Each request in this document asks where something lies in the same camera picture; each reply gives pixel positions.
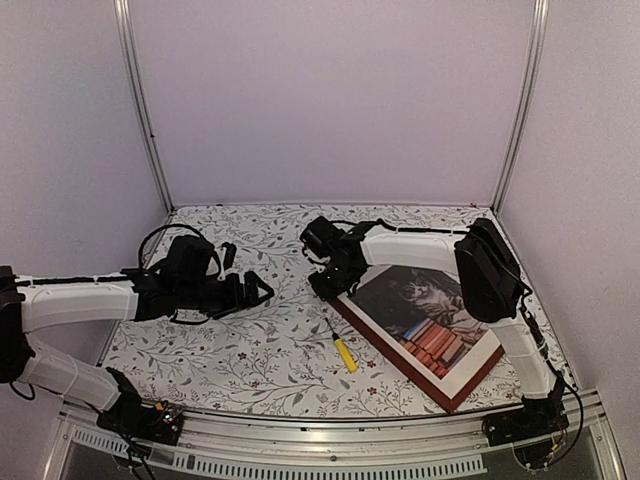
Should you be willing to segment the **red-brown wooden picture frame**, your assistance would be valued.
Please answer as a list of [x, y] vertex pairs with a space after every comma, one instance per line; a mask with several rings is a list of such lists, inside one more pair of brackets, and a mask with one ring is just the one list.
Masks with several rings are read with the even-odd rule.
[[464, 308], [457, 278], [406, 266], [372, 267], [330, 305], [408, 380], [451, 414], [504, 355]]

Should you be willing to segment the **yellow handled screwdriver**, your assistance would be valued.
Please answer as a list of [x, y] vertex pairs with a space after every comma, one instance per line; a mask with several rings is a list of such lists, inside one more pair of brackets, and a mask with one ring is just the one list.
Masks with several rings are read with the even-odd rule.
[[337, 331], [335, 330], [335, 328], [332, 326], [332, 324], [330, 323], [328, 318], [324, 318], [325, 323], [327, 324], [331, 335], [332, 335], [332, 340], [333, 343], [347, 369], [347, 371], [351, 374], [355, 373], [357, 371], [357, 365], [355, 360], [353, 359], [350, 351], [348, 350], [344, 340], [342, 339], [342, 337], [337, 333]]

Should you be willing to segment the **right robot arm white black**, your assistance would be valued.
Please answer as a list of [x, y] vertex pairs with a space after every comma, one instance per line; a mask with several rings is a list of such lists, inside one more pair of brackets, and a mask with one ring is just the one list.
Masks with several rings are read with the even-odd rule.
[[471, 317], [497, 336], [522, 391], [517, 427], [537, 436], [563, 411], [566, 389], [552, 366], [546, 340], [526, 306], [531, 288], [495, 224], [476, 219], [464, 230], [395, 227], [382, 219], [347, 230], [319, 216], [300, 235], [320, 270], [309, 277], [316, 295], [332, 300], [351, 293], [371, 267], [433, 268], [455, 275]]

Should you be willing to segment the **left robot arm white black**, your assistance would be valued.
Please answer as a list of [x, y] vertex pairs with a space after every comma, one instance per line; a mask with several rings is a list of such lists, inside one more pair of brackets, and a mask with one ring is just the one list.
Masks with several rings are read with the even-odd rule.
[[218, 320], [270, 300], [273, 289], [255, 272], [232, 272], [235, 245], [222, 248], [218, 252], [202, 237], [182, 235], [152, 266], [103, 276], [20, 277], [2, 267], [2, 383], [31, 384], [80, 400], [108, 413], [126, 433], [141, 433], [149, 415], [123, 373], [90, 366], [28, 336], [67, 324], [169, 318], [181, 310]]

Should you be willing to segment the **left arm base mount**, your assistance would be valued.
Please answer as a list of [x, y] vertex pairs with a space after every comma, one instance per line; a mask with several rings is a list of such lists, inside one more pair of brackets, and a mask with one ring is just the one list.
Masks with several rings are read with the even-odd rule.
[[184, 425], [183, 408], [167, 400], [145, 406], [138, 397], [121, 395], [98, 414], [96, 425], [127, 438], [176, 446]]

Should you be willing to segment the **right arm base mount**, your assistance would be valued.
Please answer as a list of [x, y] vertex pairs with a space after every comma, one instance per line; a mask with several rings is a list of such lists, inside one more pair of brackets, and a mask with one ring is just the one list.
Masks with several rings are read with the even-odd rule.
[[524, 399], [521, 408], [489, 414], [482, 421], [482, 431], [490, 446], [537, 438], [568, 426], [563, 403], [542, 399]]

